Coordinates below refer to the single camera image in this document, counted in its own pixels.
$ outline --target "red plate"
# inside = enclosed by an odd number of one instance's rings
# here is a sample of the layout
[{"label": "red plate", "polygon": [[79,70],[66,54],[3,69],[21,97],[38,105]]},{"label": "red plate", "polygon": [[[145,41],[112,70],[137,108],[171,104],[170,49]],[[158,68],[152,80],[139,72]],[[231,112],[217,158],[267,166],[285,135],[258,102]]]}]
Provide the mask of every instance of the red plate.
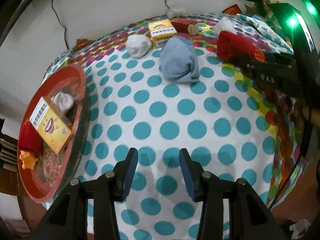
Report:
[{"label": "red plate", "polygon": [[88,134],[90,115],[85,80],[83,67],[72,64],[62,67],[41,85],[23,117],[22,123],[30,118],[42,96],[51,98],[58,92],[64,92],[75,98],[74,106],[67,114],[67,118],[73,123],[73,128],[71,140],[66,149],[55,154],[44,143],[44,154],[39,157],[34,170],[24,170],[22,161],[19,159],[20,149],[18,148],[18,167],[23,186],[30,198],[37,203],[45,203],[59,194],[78,168]]}]

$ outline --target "yellow box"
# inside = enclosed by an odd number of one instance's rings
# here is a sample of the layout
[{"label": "yellow box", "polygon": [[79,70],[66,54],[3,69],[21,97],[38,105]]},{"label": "yellow box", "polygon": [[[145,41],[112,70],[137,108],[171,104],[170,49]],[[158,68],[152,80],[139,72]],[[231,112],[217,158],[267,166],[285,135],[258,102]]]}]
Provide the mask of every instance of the yellow box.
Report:
[{"label": "yellow box", "polygon": [[30,122],[55,153],[67,145],[72,124],[49,98],[40,98]]},{"label": "yellow box", "polygon": [[178,34],[169,20],[148,23],[148,27],[155,48],[166,45],[166,43],[172,36]]}]

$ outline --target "red package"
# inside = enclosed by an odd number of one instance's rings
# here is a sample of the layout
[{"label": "red package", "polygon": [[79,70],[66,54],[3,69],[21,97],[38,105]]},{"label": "red package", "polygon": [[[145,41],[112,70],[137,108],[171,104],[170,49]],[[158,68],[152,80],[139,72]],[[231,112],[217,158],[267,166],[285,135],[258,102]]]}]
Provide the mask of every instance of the red package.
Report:
[{"label": "red package", "polygon": [[175,18],[171,21],[171,24],[179,33],[196,35],[199,32],[199,23],[193,20]]},{"label": "red package", "polygon": [[242,14],[242,11],[240,10],[240,8],[237,4],[234,4],[230,7],[228,7],[227,9],[224,9],[222,12],[226,13],[226,14],[232,14],[232,15],[237,15],[238,13]]},{"label": "red package", "polygon": [[20,150],[32,151],[38,156],[43,154],[43,140],[29,120],[20,129],[18,146]]},{"label": "red package", "polygon": [[263,52],[245,37],[222,31],[217,43],[217,56],[223,61],[230,61],[233,57],[249,56],[260,62],[265,62]]}]

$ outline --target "green light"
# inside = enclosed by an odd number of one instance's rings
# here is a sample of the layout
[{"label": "green light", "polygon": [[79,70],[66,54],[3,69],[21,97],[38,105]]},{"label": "green light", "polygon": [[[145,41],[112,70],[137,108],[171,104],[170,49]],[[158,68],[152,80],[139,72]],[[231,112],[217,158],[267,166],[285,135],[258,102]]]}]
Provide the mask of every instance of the green light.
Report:
[{"label": "green light", "polygon": [[316,8],[311,3],[307,3],[306,6],[307,6],[307,10],[309,11],[310,14],[312,14],[312,15],[317,14]]},{"label": "green light", "polygon": [[287,24],[291,27],[291,28],[295,28],[297,26],[297,21],[294,17],[291,17],[289,20],[287,20]]}]

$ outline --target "polka dot tablecloth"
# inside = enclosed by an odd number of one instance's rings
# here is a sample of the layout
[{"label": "polka dot tablecloth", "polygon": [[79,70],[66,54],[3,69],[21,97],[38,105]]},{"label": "polka dot tablecloth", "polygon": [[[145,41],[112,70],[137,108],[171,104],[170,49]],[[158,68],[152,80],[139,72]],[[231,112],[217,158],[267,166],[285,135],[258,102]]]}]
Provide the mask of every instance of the polka dot tablecloth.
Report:
[{"label": "polka dot tablecloth", "polygon": [[[264,202],[272,200],[275,193],[270,185],[277,191],[286,165],[299,150],[288,119],[292,106],[287,114],[278,114],[279,106],[284,107],[278,102],[283,98],[287,106],[288,99],[259,89],[238,68],[217,58],[212,27],[223,16],[236,22],[237,31],[262,49],[287,52],[278,44],[270,45],[271,41],[237,16],[192,15],[188,18],[200,21],[200,34],[180,35],[193,40],[200,78],[188,85],[172,84],[161,75],[161,49],[133,59],[125,47],[132,33],[149,36],[147,23],[166,18],[160,16],[116,30],[75,55],[65,52],[45,75],[46,79],[59,67],[75,63],[84,66],[87,76],[90,126],[75,177],[96,179],[124,160],[130,147],[138,149],[130,194],[124,203],[116,203],[121,240],[196,238],[202,204],[193,203],[186,192],[179,149],[187,148],[193,160],[221,179],[247,179]],[[278,128],[279,120],[288,123],[288,134],[279,133],[283,130]],[[284,140],[287,143],[281,148]],[[44,206],[49,208],[53,201]],[[227,237],[228,202],[224,204]],[[91,200],[88,232],[93,232]]]}]

